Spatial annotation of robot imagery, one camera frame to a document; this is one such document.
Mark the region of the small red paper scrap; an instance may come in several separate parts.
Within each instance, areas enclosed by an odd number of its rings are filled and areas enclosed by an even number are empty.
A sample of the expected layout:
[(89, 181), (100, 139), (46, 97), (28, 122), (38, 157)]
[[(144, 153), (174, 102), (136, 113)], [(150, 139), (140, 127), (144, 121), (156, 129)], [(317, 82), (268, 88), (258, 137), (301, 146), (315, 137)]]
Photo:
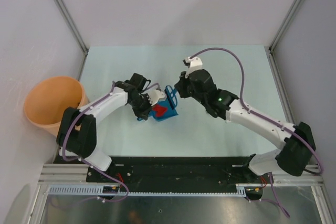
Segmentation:
[(167, 107), (157, 104), (156, 106), (153, 107), (152, 110), (154, 111), (154, 115), (156, 117), (162, 117), (166, 113)]

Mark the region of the blue plastic dustpan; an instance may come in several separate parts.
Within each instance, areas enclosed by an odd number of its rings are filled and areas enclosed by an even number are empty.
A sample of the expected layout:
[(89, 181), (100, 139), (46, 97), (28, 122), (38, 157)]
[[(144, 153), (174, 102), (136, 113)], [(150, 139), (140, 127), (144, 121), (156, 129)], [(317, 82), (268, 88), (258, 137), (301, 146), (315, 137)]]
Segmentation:
[(164, 101), (160, 101), (150, 111), (149, 117), (154, 118), (157, 122), (164, 121), (178, 115), (176, 110), (177, 97), (175, 95), (168, 96)]

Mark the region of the blue hand brush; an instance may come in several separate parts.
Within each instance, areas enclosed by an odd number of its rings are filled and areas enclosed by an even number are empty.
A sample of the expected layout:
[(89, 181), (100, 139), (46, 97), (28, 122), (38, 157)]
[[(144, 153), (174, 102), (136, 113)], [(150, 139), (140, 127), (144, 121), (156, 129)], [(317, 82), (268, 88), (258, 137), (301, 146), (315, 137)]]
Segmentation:
[(171, 85), (167, 85), (165, 87), (165, 94), (167, 97), (167, 100), (170, 103), (171, 108), (174, 110), (176, 109), (177, 105), (178, 105), (178, 99), (177, 99), (177, 90), (175, 88), (173, 88)]

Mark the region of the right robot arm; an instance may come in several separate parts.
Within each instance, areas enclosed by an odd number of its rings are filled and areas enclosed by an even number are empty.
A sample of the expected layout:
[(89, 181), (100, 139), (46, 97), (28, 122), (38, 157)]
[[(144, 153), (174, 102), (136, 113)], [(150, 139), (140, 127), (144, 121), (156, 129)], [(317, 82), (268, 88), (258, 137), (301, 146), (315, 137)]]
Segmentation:
[(273, 151), (250, 156), (242, 169), (245, 181), (254, 183), (261, 175), (278, 170), (292, 176), (302, 175), (316, 149), (309, 125), (276, 121), (243, 107), (237, 95), (217, 88), (205, 69), (190, 74), (181, 72), (174, 87), (181, 98), (195, 99), (212, 117), (244, 126), (276, 147)]

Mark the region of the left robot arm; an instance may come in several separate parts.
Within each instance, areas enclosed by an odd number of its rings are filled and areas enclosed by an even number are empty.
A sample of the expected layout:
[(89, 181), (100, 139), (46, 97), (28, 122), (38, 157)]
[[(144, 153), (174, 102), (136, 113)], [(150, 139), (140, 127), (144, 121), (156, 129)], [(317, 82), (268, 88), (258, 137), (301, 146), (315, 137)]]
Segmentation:
[(79, 159), (97, 168), (103, 181), (112, 181), (116, 169), (111, 166), (112, 158), (98, 146), (98, 124), (125, 105), (132, 107), (136, 118), (147, 120), (154, 106), (166, 98), (159, 87), (146, 89), (147, 82), (134, 73), (129, 80), (113, 82), (111, 90), (95, 101), (78, 109), (65, 109), (56, 139), (62, 158), (67, 162)]

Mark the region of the orange plastic bucket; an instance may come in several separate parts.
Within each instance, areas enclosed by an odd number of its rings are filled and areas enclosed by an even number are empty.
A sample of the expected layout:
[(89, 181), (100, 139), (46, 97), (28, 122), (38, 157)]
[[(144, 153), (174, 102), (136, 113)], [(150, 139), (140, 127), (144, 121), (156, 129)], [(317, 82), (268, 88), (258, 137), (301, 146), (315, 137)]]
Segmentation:
[(65, 109), (80, 108), (88, 103), (79, 81), (69, 76), (56, 76), (32, 88), (24, 103), (24, 113), (31, 124), (57, 136)]

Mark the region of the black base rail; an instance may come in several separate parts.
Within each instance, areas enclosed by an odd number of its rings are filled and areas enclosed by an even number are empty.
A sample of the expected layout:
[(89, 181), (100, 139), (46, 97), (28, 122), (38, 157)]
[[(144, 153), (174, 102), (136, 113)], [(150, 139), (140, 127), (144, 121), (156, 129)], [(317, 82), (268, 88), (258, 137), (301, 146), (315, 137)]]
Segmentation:
[(249, 156), (114, 156), (106, 173), (121, 178), (132, 193), (234, 193), (237, 184), (262, 186), (248, 161)]

